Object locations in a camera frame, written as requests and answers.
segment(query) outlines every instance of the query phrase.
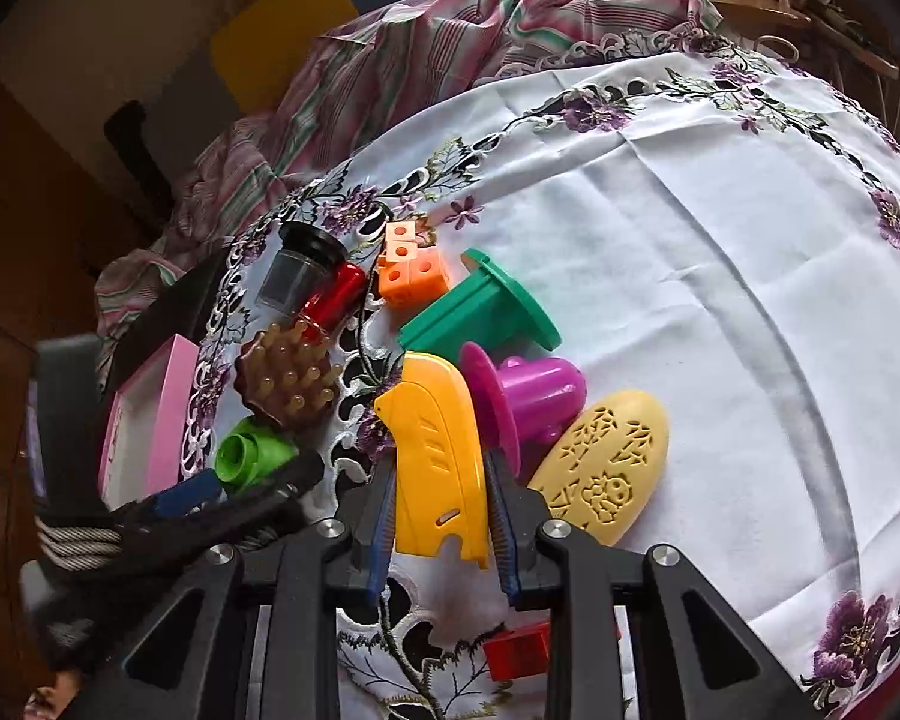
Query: metal screw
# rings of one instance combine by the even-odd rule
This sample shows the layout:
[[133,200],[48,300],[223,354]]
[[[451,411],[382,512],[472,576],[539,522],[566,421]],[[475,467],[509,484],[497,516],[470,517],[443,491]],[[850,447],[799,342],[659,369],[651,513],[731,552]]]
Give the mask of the metal screw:
[[343,531],[346,531],[346,525],[338,519],[333,519],[333,517],[317,522],[317,533],[324,538],[336,538]]
[[548,519],[543,523],[543,533],[550,538],[567,538],[570,535],[570,523],[562,519]]
[[660,546],[654,547],[650,556],[654,562],[660,565],[677,565],[680,562],[679,550],[677,550],[677,547],[672,547],[669,544],[660,544]]
[[235,554],[233,547],[229,544],[214,544],[205,553],[207,560],[210,560],[213,565],[228,563],[233,560]]

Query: carved wooden oval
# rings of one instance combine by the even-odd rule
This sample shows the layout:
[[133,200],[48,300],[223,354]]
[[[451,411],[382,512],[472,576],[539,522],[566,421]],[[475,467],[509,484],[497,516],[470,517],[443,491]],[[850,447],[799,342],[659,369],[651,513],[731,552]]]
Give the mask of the carved wooden oval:
[[667,415],[652,395],[617,392],[577,417],[528,487],[543,493],[553,517],[612,546],[650,500],[669,441]]

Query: brown wooden floor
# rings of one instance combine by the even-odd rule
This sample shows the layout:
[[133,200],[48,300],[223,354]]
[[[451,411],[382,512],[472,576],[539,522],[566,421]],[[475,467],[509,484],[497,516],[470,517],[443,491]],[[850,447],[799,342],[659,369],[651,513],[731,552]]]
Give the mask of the brown wooden floor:
[[36,555],[21,430],[34,345],[93,332],[94,276],[146,245],[122,206],[0,84],[0,707],[19,716],[50,675],[21,619],[17,575]]

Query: pink box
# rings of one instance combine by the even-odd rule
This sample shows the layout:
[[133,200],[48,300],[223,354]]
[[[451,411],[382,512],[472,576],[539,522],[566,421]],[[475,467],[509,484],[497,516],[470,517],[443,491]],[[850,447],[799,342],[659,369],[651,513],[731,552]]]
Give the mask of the pink box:
[[111,511],[178,481],[198,355],[195,343],[173,336],[114,395],[97,477]]

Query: black lid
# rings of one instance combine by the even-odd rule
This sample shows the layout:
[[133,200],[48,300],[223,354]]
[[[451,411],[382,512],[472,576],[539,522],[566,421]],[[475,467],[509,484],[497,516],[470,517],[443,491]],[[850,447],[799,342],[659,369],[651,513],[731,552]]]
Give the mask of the black lid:
[[302,221],[287,221],[280,226],[280,239],[285,250],[309,257],[329,271],[346,262],[346,247],[330,233]]

